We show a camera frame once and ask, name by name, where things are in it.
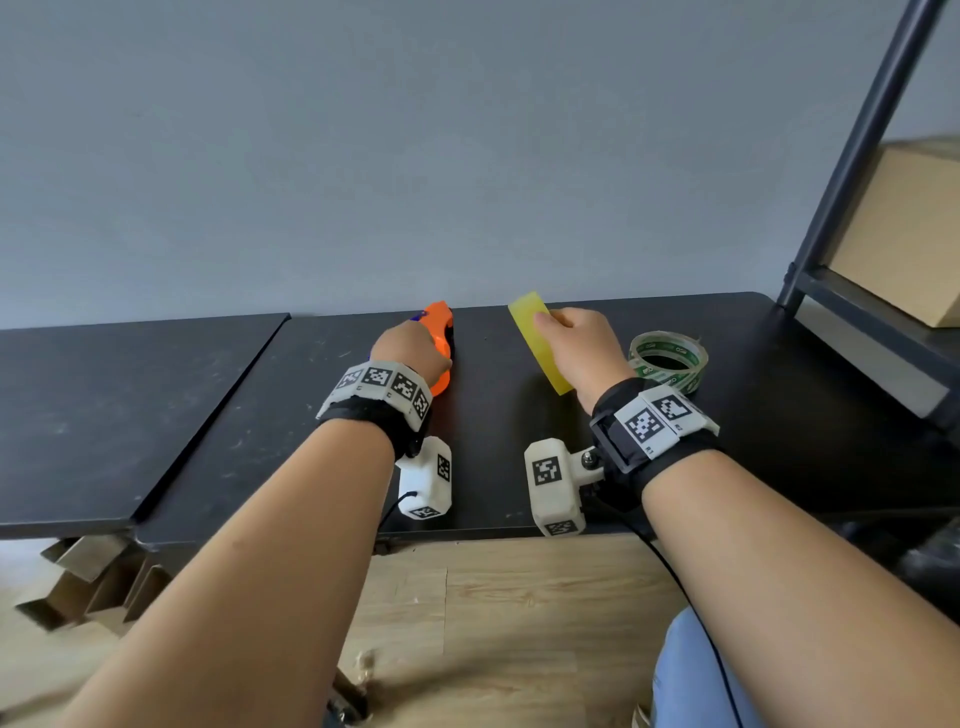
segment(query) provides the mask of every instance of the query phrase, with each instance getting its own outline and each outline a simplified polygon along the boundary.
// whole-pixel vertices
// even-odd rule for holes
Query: yellow sponge
[[[553,352],[550,351],[550,345],[546,343],[546,339],[540,336],[540,333],[534,328],[534,314],[537,313],[537,311],[549,314],[549,311],[547,311],[546,306],[543,304],[543,299],[536,291],[531,291],[526,296],[520,296],[520,298],[507,307],[510,308],[510,313],[514,317],[514,321],[516,321],[516,327],[519,328],[520,333],[523,334],[527,346],[530,347],[530,351],[533,352],[534,358],[537,359],[537,363],[540,364],[540,368],[543,369],[546,378],[553,384],[553,388],[557,390],[558,395],[565,395],[573,389],[573,387],[570,386],[570,382],[564,379],[560,370],[557,369],[557,364],[553,360]]]

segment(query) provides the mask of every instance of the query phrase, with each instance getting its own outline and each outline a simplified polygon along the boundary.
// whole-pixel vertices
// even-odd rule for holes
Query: packing tape
[[[675,368],[659,366],[648,356],[662,356],[677,362]],[[645,379],[669,384],[688,395],[700,386],[707,366],[707,350],[689,336],[673,331],[647,331],[630,342],[630,366]]]

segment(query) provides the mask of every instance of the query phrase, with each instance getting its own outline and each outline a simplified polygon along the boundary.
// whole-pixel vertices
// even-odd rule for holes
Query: orange object
[[[431,303],[419,316],[414,316],[433,336],[433,345],[448,359],[453,359],[453,311],[446,301]],[[430,394],[439,395],[450,383],[450,372],[444,372],[437,383],[430,387]]]

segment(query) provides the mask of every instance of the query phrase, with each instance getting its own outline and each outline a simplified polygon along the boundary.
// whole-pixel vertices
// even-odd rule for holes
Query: table surface
[[[286,318],[0,331],[0,537],[132,525]]]
[[[765,296],[578,305],[605,313],[624,346],[653,329],[700,338],[710,362],[696,402],[722,426],[730,455],[805,510],[825,518],[960,512],[960,451]],[[287,322],[137,539],[147,546],[205,542],[310,433],[343,371],[408,315]],[[456,309],[454,330],[453,376],[430,426],[453,451],[453,507],[427,522],[395,514],[381,535],[539,534],[523,451],[546,437],[563,439],[571,451],[587,447],[587,418],[574,395],[553,392],[506,306]],[[397,487],[395,472],[387,505]],[[317,514],[318,522],[325,518],[333,516]]]

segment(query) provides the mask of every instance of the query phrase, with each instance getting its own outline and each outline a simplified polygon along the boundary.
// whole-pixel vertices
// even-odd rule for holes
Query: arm
[[[602,315],[554,315],[538,327],[592,412],[634,373]],[[960,628],[729,457],[691,455],[642,500],[705,627],[771,725],[956,722]]]
[[[372,356],[431,383],[450,364],[414,322]],[[319,725],[393,467],[376,425],[319,427],[174,579],[61,728]]]

